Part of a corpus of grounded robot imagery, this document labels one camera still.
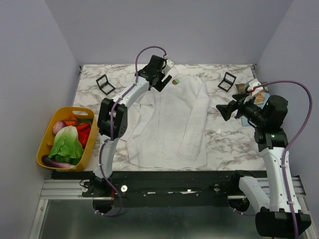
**screw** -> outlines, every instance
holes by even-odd
[[[214,185],[214,191],[215,191],[215,192],[219,192],[219,191],[220,191],[220,187],[219,187],[218,184],[215,184],[215,185]]]
[[[121,191],[122,193],[126,192],[128,190],[128,187],[126,185],[122,185]]]

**black holder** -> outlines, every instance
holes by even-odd
[[[226,79],[226,75],[229,75],[229,76],[231,76],[232,78],[234,78],[234,81],[231,82],[231,81],[227,80],[227,79]],[[226,72],[225,75],[224,75],[224,79],[218,84],[218,87],[221,88],[223,91],[228,92],[228,91],[230,90],[230,88],[234,85],[236,78],[237,78],[236,76],[230,74],[229,72]],[[228,89],[225,89],[225,88],[223,88],[222,86],[220,86],[223,82],[225,82],[225,83],[227,83],[228,85],[230,85],[230,87],[229,87]]]
[[[103,84],[99,84],[99,81],[103,79],[103,77],[105,77],[106,82],[104,82]],[[98,84],[99,89],[105,94],[105,95],[109,95],[111,92],[113,92],[115,90],[115,87],[109,82],[106,74],[104,74],[103,76],[101,76],[99,79],[96,80],[96,83]],[[103,91],[103,88],[106,87],[107,85],[110,85],[112,87],[112,89],[109,92],[105,92]]]

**white shirt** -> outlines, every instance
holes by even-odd
[[[129,109],[127,141],[132,164],[146,168],[185,169],[207,164],[205,123],[209,106],[206,84],[176,75],[162,92],[152,88]]]

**metal floor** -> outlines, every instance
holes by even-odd
[[[258,239],[255,217],[230,208],[125,208],[95,215],[91,200],[49,200],[41,239]]]

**purple eggplant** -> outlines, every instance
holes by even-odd
[[[45,166],[52,167],[52,168],[73,168],[74,167],[73,164],[55,161],[54,159],[49,158],[49,155],[42,156],[41,161]]]

